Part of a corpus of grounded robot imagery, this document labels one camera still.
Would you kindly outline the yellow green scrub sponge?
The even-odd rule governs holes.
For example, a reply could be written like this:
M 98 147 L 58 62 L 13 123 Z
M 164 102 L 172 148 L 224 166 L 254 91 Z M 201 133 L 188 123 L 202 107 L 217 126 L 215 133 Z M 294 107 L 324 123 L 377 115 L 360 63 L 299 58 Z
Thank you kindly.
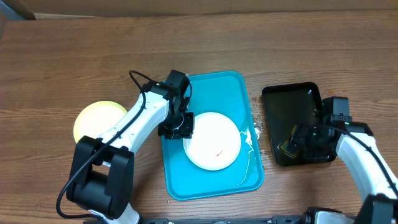
M 297 130 L 298 130 L 298 126 L 295 125 L 293 127 L 293 129 L 291 130 L 287 139 L 277 146 L 277 148 L 280 150 L 280 152 L 282 152 L 283 154 L 285 154 L 286 156 L 289 156 L 291 158 L 296 158 L 299 154 L 297 145 L 293 141 L 293 138 L 295 137 Z

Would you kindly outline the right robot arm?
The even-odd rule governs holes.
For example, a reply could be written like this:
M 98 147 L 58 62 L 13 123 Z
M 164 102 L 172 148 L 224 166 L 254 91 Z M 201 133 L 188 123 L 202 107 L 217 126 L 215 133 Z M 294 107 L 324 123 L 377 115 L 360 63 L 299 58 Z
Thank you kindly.
M 365 123 L 337 121 L 308 128 L 309 146 L 334 143 L 332 152 L 348 168 L 363 205 L 355 218 L 330 208 L 310 207 L 301 223 L 397 223 L 397 177 L 379 152 Z

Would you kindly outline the yellow-green rimmed plate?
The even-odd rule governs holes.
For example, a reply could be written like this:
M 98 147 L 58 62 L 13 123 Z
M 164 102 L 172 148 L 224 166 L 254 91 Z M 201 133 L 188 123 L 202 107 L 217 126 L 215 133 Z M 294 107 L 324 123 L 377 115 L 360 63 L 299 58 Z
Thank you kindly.
M 83 109 L 75 120 L 73 137 L 77 143 L 83 136 L 97 138 L 111 129 L 127 111 L 113 101 L 97 101 Z

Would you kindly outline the teal plastic serving tray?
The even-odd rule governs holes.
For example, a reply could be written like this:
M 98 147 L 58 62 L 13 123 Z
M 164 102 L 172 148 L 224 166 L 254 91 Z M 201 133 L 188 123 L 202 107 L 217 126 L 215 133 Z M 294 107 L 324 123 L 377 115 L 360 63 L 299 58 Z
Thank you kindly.
M 221 170 L 205 170 L 186 155 L 182 140 L 162 140 L 165 182 L 177 200 L 214 197 L 258 189 L 264 169 L 244 78 L 235 71 L 190 76 L 188 110 L 228 117 L 239 132 L 240 152 L 235 161 Z

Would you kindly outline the white plate with blue rim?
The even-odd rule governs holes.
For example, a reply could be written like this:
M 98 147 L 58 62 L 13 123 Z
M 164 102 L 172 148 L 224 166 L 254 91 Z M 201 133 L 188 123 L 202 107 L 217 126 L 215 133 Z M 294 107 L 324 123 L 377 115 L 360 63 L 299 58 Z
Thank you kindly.
M 199 168 L 221 170 L 230 166 L 241 150 L 237 126 L 227 116 L 206 112 L 194 117 L 190 139 L 183 140 L 187 157 Z

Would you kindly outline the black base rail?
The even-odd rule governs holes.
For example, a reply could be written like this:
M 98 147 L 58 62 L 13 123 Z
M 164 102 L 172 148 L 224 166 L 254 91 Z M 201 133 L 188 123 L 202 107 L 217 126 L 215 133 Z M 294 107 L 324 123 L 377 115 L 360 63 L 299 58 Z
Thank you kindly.
M 142 218 L 138 224 L 303 224 L 310 223 L 309 217 L 304 215 L 283 216 L 275 215 L 272 218 L 232 218 L 232 219 L 181 219 L 168 220 L 167 218 Z

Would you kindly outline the black water tray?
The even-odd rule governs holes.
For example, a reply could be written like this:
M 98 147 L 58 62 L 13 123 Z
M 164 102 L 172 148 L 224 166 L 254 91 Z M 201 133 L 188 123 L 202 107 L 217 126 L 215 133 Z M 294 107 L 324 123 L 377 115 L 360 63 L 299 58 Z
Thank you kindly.
M 268 86 L 262 90 L 262 102 L 267 121 L 271 149 L 277 165 L 282 167 L 334 161 L 330 159 L 304 159 L 299 146 L 299 125 L 319 122 L 315 113 L 322 110 L 322 99 L 314 82 Z M 277 148 L 289 136 L 293 127 L 298 130 L 293 138 L 298 156 L 291 158 Z

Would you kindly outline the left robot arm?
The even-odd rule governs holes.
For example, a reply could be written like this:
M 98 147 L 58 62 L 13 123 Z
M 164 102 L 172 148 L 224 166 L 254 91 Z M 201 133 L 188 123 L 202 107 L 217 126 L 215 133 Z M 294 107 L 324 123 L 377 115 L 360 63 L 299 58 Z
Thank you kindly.
M 97 138 L 83 136 L 76 144 L 68 182 L 56 209 L 66 219 L 85 223 L 139 223 L 131 207 L 134 158 L 153 129 L 159 136 L 191 138 L 193 113 L 187 110 L 191 83 L 149 82 L 133 108 Z

